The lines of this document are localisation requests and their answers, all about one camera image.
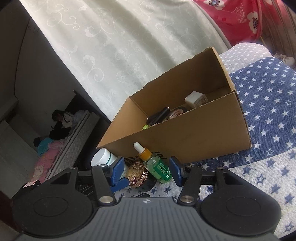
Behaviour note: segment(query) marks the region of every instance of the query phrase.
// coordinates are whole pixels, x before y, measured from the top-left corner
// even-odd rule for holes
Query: white shoe
[[[275,53],[273,56],[275,58],[279,59],[280,61],[282,61],[284,64],[286,64],[287,66],[289,66],[292,69],[295,68],[295,66],[296,66],[296,62],[293,57],[287,57],[284,54],[280,54],[280,53]]]

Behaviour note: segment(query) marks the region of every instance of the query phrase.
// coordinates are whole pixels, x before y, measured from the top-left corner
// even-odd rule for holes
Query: black pants
[[[71,130],[71,127],[54,129],[49,133],[49,138],[53,140],[64,139],[66,136],[69,135],[70,130]]]

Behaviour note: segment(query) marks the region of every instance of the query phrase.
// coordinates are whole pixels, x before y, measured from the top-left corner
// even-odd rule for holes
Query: person's dark hair
[[[41,142],[40,137],[37,137],[34,139],[33,144],[35,147],[37,147],[37,146],[39,146],[40,142]]]
[[[53,113],[52,113],[52,119],[54,121],[58,121],[59,120],[59,115],[61,115],[62,117],[64,117],[64,111],[62,110],[55,110]]]

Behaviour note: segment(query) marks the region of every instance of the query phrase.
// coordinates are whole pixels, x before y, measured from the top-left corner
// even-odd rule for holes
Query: white bottle cap
[[[142,147],[139,142],[135,142],[133,146],[138,151],[139,154],[141,154],[145,150],[145,148]]]
[[[91,166],[94,167],[100,164],[111,165],[111,163],[114,162],[115,159],[116,157],[111,152],[109,152],[106,148],[102,148],[98,150],[92,158]]]

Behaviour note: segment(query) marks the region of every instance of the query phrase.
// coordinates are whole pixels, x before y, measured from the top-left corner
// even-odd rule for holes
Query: gray ribbed panel
[[[74,234],[55,239],[22,235],[17,241],[276,241],[268,234],[240,238],[222,233],[205,223],[192,207],[172,198],[122,198],[113,207],[102,207],[92,221]]]

